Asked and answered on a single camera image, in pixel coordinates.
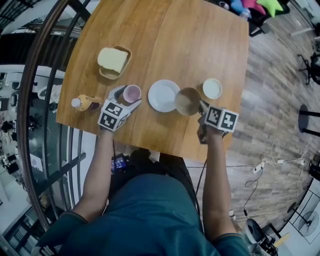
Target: white cable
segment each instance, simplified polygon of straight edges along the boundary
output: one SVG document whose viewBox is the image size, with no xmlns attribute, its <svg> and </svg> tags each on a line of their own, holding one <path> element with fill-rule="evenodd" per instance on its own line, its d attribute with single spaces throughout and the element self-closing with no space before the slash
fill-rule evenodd
<svg viewBox="0 0 320 256">
<path fill-rule="evenodd" d="M 273 156 L 273 154 L 272 154 L 272 150 L 273 150 L 273 148 L 274 148 L 274 144 L 275 144 L 276 141 L 277 141 L 277 143 L 278 143 L 278 146 L 277 146 L 278 151 L 277 151 L 276 159 L 274 159 L 274 156 Z M 272 161 L 268 161 L 268 160 L 265 159 L 265 158 L 262 159 L 262 161 L 265 162 L 265 165 L 264 165 L 263 168 L 265 168 L 265 167 L 267 166 L 267 164 L 270 164 L 270 165 L 272 165 L 272 167 L 273 167 L 273 172 L 274 172 L 274 174 L 276 174 L 276 168 L 275 168 L 274 165 L 282 165 L 282 164 L 286 164 L 286 163 L 296 162 L 296 161 L 299 161 L 299 160 L 305 162 L 305 159 L 306 159 L 306 156 L 307 156 L 307 153 L 308 153 L 308 149 L 307 149 L 308 146 L 309 146 L 309 143 L 304 147 L 304 152 L 303 152 L 303 154 L 302 154 L 301 157 L 299 157 L 299 158 L 297 158 L 297 159 L 294 159 L 294 160 L 284 161 L 284 162 L 282 162 L 282 163 L 278 163 L 279 156 L 280 156 L 280 142 L 279 142 L 279 140 L 278 140 L 277 138 L 275 138 L 275 139 L 273 140 L 273 142 L 272 142 L 271 149 L 270 149 L 270 154 L 271 154 L 271 159 L 272 159 Z"/>
<path fill-rule="evenodd" d="M 300 177 L 301 177 L 301 174 L 302 174 L 302 171 L 303 171 L 303 170 L 304 170 L 304 167 L 302 166 L 298 181 L 300 181 Z"/>
</svg>

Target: pink mug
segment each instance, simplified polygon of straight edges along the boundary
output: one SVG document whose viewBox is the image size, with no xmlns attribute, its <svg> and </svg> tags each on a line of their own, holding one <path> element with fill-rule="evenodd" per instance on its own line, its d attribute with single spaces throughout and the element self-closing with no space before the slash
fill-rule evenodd
<svg viewBox="0 0 320 256">
<path fill-rule="evenodd" d="M 128 103 L 133 103 L 141 98 L 141 90 L 137 85 L 128 85 L 123 91 L 123 98 Z"/>
</svg>

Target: white cup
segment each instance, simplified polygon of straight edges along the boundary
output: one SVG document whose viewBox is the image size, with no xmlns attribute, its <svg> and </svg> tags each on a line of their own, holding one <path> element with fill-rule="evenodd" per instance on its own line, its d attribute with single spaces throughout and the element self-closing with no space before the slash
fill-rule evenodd
<svg viewBox="0 0 320 256">
<path fill-rule="evenodd" d="M 202 90 L 204 95 L 212 100 L 218 99 L 222 94 L 221 83 L 214 78 L 205 80 L 202 85 Z"/>
</svg>

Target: bottle cap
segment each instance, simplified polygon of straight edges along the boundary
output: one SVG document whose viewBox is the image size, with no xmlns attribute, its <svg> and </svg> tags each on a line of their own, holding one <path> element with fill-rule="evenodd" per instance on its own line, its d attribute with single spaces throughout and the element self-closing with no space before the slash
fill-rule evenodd
<svg viewBox="0 0 320 256">
<path fill-rule="evenodd" d="M 74 108 L 79 108 L 81 107 L 81 100 L 79 98 L 74 98 L 72 101 L 71 101 L 71 106 L 74 107 Z"/>
</svg>

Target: teal shirt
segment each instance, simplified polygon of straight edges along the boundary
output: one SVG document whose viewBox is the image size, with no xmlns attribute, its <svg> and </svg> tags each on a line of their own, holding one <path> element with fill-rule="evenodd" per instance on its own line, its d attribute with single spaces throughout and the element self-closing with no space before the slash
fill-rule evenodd
<svg viewBox="0 0 320 256">
<path fill-rule="evenodd" d="M 157 174 L 131 179 L 93 222 L 63 214 L 38 243 L 46 245 L 62 245 L 59 255 L 250 255 L 238 234 L 209 242 L 185 187 Z"/>
</svg>

